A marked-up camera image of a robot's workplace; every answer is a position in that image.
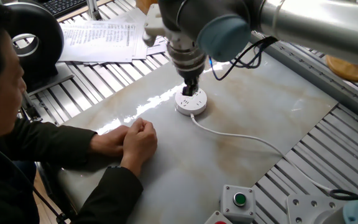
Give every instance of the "man's right hand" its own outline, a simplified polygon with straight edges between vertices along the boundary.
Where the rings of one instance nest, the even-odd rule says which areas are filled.
[[[153,124],[142,118],[137,119],[129,128],[124,139],[124,156],[121,167],[140,176],[142,165],[150,159],[157,149],[157,134]]]

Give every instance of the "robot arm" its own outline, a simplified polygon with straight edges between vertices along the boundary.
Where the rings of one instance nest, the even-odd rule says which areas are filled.
[[[185,79],[184,95],[198,89],[206,54],[232,60],[256,30],[358,64],[358,4],[338,0],[159,0],[168,53]]]

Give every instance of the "marble tile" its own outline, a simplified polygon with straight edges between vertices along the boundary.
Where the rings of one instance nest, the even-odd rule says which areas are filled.
[[[229,66],[215,63],[214,68],[221,76]],[[257,136],[283,153],[337,103],[267,54],[258,69],[234,69],[221,82],[207,64],[200,80],[208,96],[206,111],[196,117],[200,124]],[[219,210],[224,184],[251,187],[281,158],[260,142],[207,133],[175,111],[182,82],[166,64],[65,123],[102,134],[130,126],[139,117],[153,122],[158,149],[144,166],[140,181],[145,190],[128,223],[204,223]],[[119,161],[92,158],[83,170],[60,171],[60,182],[76,208],[109,164]]]

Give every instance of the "control box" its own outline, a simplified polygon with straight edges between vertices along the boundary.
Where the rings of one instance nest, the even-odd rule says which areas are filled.
[[[222,213],[215,211],[205,224],[232,224]]]
[[[223,186],[221,213],[233,223],[251,223],[256,216],[255,192],[251,188]]]

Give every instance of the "electrical outlet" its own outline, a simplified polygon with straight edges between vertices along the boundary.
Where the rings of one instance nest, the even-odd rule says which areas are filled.
[[[247,187],[223,186],[221,213],[233,223],[251,223],[254,221],[256,201],[255,193]]]
[[[186,116],[198,115],[206,108],[206,93],[199,88],[193,96],[184,96],[180,90],[175,95],[175,108]]]
[[[232,224],[222,213],[215,211],[204,224]]]

